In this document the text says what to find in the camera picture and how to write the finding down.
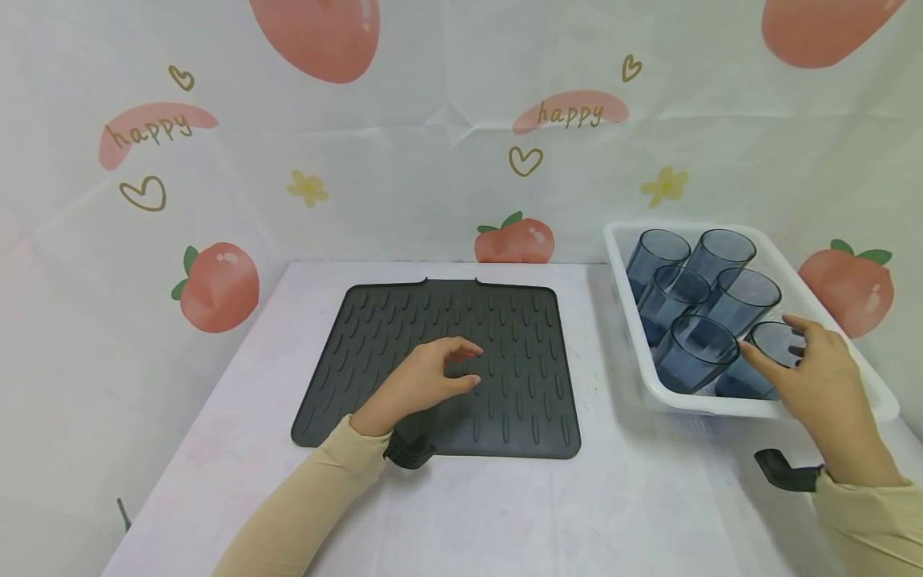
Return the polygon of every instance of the blue plastic cup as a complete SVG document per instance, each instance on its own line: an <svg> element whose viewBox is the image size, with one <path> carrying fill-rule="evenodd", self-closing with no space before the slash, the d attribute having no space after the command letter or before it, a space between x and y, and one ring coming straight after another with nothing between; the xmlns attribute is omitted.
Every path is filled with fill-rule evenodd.
<svg viewBox="0 0 923 577"><path fill-rule="evenodd" d="M635 303L641 301L644 289L657 269L666 265L682 264L689 258L689 252L689 243L679 234L658 228L644 231L634 252L631 253L626 268Z"/></svg>
<svg viewBox="0 0 923 577"><path fill-rule="evenodd" d="M779 285L750 269L726 269L718 274L708 301L695 314L725 325L741 336L782 300Z"/></svg>
<svg viewBox="0 0 923 577"><path fill-rule="evenodd" d="M788 368L797 365L805 349L805 338L801 331L774 320L754 325L745 340L779 365ZM743 355L718 378L714 384L714 394L719 397L767 401L779 398L772 383L751 367Z"/></svg>
<svg viewBox="0 0 923 577"><path fill-rule="evenodd" d="M653 353L653 365L664 386L692 394L720 375L740 356L731 331L699 315L673 321Z"/></svg>
<svg viewBox="0 0 923 577"><path fill-rule="evenodd" d="M677 265L657 269L638 304L647 345L660 344L673 321L706 302L710 293L695 270Z"/></svg>
<svg viewBox="0 0 923 577"><path fill-rule="evenodd" d="M756 246L741 233L724 228L705 231L686 266L714 284L724 269L744 268L756 256Z"/></svg>

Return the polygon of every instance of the green leaf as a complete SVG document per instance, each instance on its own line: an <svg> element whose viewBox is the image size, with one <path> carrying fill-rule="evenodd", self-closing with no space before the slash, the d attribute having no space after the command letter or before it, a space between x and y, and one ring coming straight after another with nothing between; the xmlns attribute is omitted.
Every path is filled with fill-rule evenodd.
<svg viewBox="0 0 923 577"><path fill-rule="evenodd" d="M183 279L180 281L179 284L177 284L174 289L170 291L170 298L172 298L174 301L178 301L179 299L183 298L183 289L186 288L186 281L188 280L189 279Z"/></svg>
<svg viewBox="0 0 923 577"><path fill-rule="evenodd" d="M881 250L880 248L873 248L858 254L859 258L871 260L872 262L878 263L882 266L888 264L888 261L891 260L891 257L893 256L894 255L891 253L891 251Z"/></svg>
<svg viewBox="0 0 923 577"><path fill-rule="evenodd" d="M515 224L522 220L522 210L513 212L510 216L507 217L507 220L503 221L503 224L500 225L500 228L506 228L511 224Z"/></svg>
<svg viewBox="0 0 923 577"><path fill-rule="evenodd" d="M186 274L189 274L189 271L192 270L192 262L198 256L198 251L193 246L186 247L186 253L183 255L183 268L186 269Z"/></svg>
<svg viewBox="0 0 923 577"><path fill-rule="evenodd" d="M853 248L849 245L849 243L839 238L835 238L834 240L830 241L830 248L833 250L842 250L843 252L848 252L851 255L856 254L853 252Z"/></svg>

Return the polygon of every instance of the right hand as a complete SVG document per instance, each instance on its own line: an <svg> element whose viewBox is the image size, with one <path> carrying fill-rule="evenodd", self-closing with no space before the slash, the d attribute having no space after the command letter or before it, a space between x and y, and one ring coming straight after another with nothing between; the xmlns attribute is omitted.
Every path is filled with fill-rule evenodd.
<svg viewBox="0 0 923 577"><path fill-rule="evenodd" d="M446 337L418 344L350 419L360 435L380 437L405 416L464 394L481 382L477 375L449 379L445 367L484 353L462 337Z"/></svg>
<svg viewBox="0 0 923 577"><path fill-rule="evenodd" d="M804 359L797 367L783 367L749 343L740 349L814 439L833 480L870 487L903 484L843 337L811 320L793 315L783 320L805 335Z"/></svg>

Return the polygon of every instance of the peach illustration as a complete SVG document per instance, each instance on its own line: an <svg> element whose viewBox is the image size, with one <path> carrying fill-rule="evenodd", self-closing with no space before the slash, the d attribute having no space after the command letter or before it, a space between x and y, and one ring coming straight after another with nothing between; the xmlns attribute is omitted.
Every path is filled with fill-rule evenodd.
<svg viewBox="0 0 923 577"><path fill-rule="evenodd" d="M192 128L214 128L218 119L210 112L181 102L152 102L129 108L102 128L100 166L118 168L132 145L151 141L157 146L174 137L192 136Z"/></svg>
<svg viewBox="0 0 923 577"><path fill-rule="evenodd" d="M174 287L171 297L200 331L229 331L257 307L257 266L240 247L217 243L199 253L189 246L183 266L188 278Z"/></svg>
<svg viewBox="0 0 923 577"><path fill-rule="evenodd" d="M314 78L346 84L378 48L378 0L250 0L276 52Z"/></svg>
<svg viewBox="0 0 923 577"><path fill-rule="evenodd" d="M856 255L845 241L811 255L798 274L851 337L860 337L884 319L894 302L891 273L884 265L887 250L867 250Z"/></svg>
<svg viewBox="0 0 923 577"><path fill-rule="evenodd" d="M783 62L833 66L893 16L904 0L766 0L762 38Z"/></svg>
<svg viewBox="0 0 923 577"><path fill-rule="evenodd" d="M514 212L500 225L478 226L474 255L478 262L546 263L555 251L555 236L544 222Z"/></svg>

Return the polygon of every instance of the black wrist strap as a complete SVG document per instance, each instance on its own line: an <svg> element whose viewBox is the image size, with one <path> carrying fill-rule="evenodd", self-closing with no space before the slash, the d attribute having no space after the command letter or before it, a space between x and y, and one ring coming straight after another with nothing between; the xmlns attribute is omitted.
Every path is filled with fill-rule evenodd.
<svg viewBox="0 0 923 577"><path fill-rule="evenodd" d="M429 442L428 436L408 443L401 433L394 431L383 456L403 469L419 469L435 454L436 445Z"/></svg>
<svg viewBox="0 0 923 577"><path fill-rule="evenodd" d="M793 469L778 449L757 451L753 458L766 480L775 487L797 493L813 493L817 489L817 477L821 475L819 466Z"/></svg>

